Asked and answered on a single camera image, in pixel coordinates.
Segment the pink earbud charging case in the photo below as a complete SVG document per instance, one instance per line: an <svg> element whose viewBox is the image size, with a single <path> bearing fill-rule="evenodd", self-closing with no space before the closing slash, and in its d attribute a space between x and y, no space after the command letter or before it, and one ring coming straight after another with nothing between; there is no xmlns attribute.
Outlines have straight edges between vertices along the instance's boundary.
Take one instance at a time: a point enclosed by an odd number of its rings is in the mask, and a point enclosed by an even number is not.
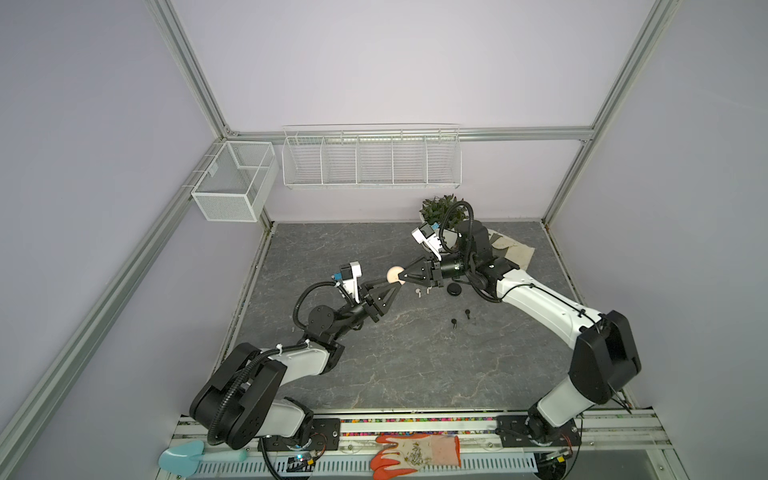
<svg viewBox="0 0 768 480"><path fill-rule="evenodd" d="M395 284L399 283L400 285L404 284L405 281L401 280L399 275L404 271L404 268L401 266L393 266L391 267L386 274L386 279L388 283Z"/></svg>

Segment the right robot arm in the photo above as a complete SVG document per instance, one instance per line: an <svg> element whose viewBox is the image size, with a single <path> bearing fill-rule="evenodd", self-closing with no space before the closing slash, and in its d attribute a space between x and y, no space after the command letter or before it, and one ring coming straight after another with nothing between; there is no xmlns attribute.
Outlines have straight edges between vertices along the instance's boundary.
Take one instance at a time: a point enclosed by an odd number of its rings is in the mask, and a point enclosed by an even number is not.
<svg viewBox="0 0 768 480"><path fill-rule="evenodd" d="M437 224L424 223L413 238L427 256L387 273L391 283L440 287L464 277L483 300L506 303L547 327L572 351L567 376L539 399L515 433L537 445L559 438L574 419L608 403L642 370L629 320L602 313L557 293L495 250L488 229L466 201L451 205Z"/></svg>

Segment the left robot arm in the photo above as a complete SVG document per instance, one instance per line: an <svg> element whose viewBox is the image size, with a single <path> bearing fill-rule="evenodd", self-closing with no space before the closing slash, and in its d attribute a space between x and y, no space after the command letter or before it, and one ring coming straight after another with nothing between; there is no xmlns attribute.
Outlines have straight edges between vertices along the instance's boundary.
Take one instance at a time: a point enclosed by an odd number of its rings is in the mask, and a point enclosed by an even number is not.
<svg viewBox="0 0 768 480"><path fill-rule="evenodd" d="M400 280L366 282L357 297L339 281L307 287L292 310L300 340L268 349L237 345L191 402L189 416L206 428L206 442L233 450L267 437L309 445L314 412L295 399L280 399L280 388L334 369L345 350L340 338L367 320L379 321L402 285Z"/></svg>

